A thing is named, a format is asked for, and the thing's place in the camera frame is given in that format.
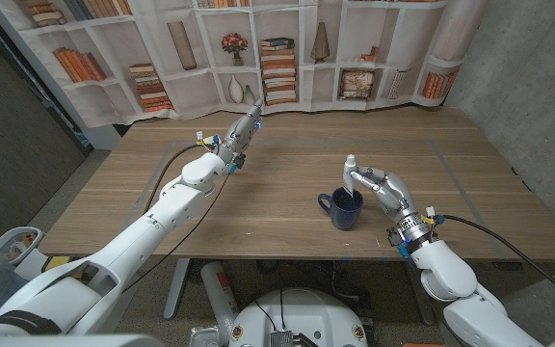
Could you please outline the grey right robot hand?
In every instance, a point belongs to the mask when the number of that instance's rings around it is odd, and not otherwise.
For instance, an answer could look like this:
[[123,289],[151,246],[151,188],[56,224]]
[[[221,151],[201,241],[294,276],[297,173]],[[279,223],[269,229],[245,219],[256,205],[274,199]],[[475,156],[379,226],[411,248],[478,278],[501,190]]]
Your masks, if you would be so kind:
[[381,210],[396,225],[389,231],[392,246],[412,244],[417,249],[422,244],[436,241],[432,228],[415,207],[409,188],[397,174],[356,166],[345,170],[343,182],[344,188],[351,194],[354,184],[358,182],[376,196]]

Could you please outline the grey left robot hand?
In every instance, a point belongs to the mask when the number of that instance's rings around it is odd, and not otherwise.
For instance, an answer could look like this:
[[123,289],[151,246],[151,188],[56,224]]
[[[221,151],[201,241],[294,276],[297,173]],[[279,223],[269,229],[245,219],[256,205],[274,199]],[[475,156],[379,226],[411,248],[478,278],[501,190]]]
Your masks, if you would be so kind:
[[214,150],[227,165],[242,167],[245,161],[244,152],[256,130],[261,127],[262,105],[261,99],[256,100],[249,111],[228,128],[222,142]]

